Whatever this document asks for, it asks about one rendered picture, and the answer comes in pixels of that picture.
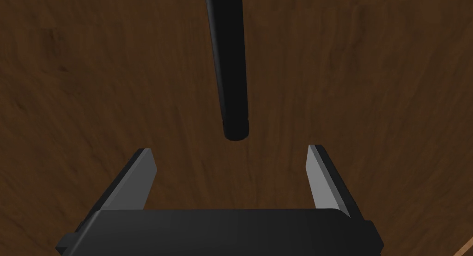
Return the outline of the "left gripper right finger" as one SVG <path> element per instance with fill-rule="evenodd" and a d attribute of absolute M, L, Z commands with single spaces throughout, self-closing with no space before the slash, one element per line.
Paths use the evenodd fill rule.
<path fill-rule="evenodd" d="M 322 145 L 309 145 L 306 173 L 317 209 L 337 209 L 350 218 L 362 214 L 346 184 Z"/>

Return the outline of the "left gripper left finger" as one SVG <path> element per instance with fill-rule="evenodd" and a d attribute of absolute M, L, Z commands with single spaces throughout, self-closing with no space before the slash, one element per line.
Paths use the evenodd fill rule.
<path fill-rule="evenodd" d="M 143 209 L 156 173 L 157 167 L 151 148 L 138 149 L 99 198 L 95 208 Z"/>

